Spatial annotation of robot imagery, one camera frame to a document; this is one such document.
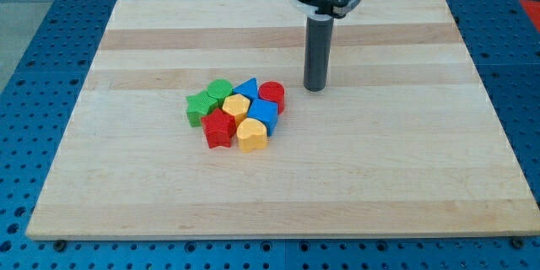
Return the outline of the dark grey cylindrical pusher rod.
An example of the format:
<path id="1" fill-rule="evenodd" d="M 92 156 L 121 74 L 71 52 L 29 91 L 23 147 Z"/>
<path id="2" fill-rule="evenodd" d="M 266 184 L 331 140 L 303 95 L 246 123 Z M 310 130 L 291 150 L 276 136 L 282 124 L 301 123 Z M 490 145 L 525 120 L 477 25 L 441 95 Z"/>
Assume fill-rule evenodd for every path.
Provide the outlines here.
<path id="1" fill-rule="evenodd" d="M 326 87 L 332 32 L 333 19 L 307 19 L 304 87 L 311 92 L 321 91 Z"/>

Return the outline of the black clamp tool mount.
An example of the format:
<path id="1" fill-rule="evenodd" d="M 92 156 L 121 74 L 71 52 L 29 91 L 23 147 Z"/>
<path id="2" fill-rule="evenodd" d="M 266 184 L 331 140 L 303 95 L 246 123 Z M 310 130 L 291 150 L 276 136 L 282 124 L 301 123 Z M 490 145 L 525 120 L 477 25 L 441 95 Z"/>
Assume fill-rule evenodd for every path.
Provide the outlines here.
<path id="1" fill-rule="evenodd" d="M 290 0 L 292 6 L 315 21 L 343 19 L 362 0 Z"/>

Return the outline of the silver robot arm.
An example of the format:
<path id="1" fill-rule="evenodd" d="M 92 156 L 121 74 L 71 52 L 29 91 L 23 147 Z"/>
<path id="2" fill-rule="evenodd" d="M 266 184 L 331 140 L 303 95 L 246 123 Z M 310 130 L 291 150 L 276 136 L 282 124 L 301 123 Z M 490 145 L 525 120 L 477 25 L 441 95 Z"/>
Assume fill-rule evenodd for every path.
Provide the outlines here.
<path id="1" fill-rule="evenodd" d="M 362 0 L 289 0 L 306 16 L 304 87 L 321 91 L 327 84 L 327 71 L 335 19 L 343 19 Z"/>

